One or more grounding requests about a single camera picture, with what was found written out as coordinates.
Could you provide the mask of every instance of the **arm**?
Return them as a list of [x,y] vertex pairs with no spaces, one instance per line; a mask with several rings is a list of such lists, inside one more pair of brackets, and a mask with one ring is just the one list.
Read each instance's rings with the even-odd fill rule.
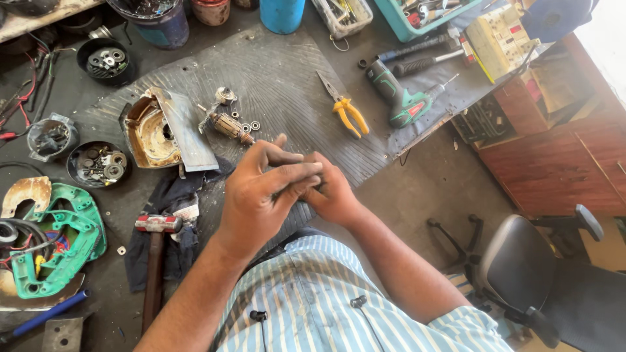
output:
[[358,241],[391,298],[423,324],[471,304],[437,269],[409,248],[376,215],[355,198],[338,167],[319,153],[307,161],[323,164],[320,192],[303,198],[324,220],[345,227]]
[[[246,265],[278,233],[301,193],[321,181],[322,164],[284,152],[286,139],[260,140],[241,159],[226,182],[219,229],[135,351],[208,350]],[[263,173],[268,165],[276,168]]]

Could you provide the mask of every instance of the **red hammer head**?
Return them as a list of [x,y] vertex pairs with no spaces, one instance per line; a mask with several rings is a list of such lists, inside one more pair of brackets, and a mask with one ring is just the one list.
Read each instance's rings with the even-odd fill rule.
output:
[[171,232],[180,231],[183,221],[179,217],[164,215],[141,215],[135,221],[135,228],[143,232]]

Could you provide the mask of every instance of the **forearm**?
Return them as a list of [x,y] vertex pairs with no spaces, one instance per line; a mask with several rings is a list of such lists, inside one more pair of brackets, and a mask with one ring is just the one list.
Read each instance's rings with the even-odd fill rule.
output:
[[249,259],[230,257],[216,236],[207,243],[135,351],[206,351],[226,301]]
[[437,269],[363,207],[346,228],[358,241],[393,301],[420,323],[470,303]]

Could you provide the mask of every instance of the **striped shirt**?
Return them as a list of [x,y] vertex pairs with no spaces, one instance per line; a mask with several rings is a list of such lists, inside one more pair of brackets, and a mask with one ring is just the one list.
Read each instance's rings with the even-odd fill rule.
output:
[[[351,308],[361,295],[362,311]],[[250,319],[252,310],[267,320]],[[496,327],[467,306],[418,323],[381,294],[348,247],[308,236],[239,280],[210,351],[511,351]]]

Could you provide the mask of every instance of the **left hand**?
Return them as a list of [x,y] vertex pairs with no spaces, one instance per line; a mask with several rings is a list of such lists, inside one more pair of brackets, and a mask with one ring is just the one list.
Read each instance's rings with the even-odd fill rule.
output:
[[[302,154],[282,150],[287,136],[250,147],[226,181],[224,208],[216,244],[236,259],[251,260],[275,236],[289,209],[307,188],[318,185],[320,162],[302,162]],[[263,173],[267,167],[274,169]]]

